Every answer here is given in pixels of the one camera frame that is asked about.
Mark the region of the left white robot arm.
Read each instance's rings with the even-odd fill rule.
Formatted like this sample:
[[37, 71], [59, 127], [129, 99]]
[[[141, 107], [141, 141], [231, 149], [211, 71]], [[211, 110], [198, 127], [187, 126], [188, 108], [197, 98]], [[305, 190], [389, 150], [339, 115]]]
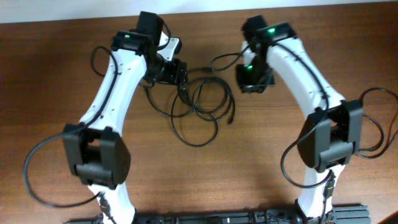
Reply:
[[137, 27], [112, 39], [109, 65], [90, 109], [78, 125], [63, 130], [63, 145], [72, 175], [87, 185], [101, 214], [73, 223], [132, 223], [136, 209], [129, 200], [126, 178], [131, 156], [122, 140], [124, 119], [141, 80], [183, 85], [187, 64], [174, 58], [182, 43], [162, 32], [166, 24], [155, 13], [142, 11]]

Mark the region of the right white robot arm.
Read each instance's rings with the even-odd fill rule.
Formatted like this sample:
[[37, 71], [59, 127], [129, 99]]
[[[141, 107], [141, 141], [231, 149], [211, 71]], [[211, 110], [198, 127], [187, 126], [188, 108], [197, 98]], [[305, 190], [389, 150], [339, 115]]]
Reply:
[[337, 216], [331, 197], [340, 174], [358, 153], [363, 107], [348, 101], [322, 76], [306, 53], [296, 32], [286, 23], [267, 25], [261, 15], [241, 28], [244, 62], [236, 66], [243, 93], [262, 93], [274, 85], [277, 73], [289, 88], [305, 118], [289, 147], [298, 149], [306, 165], [302, 192], [284, 219], [292, 223], [328, 223]]

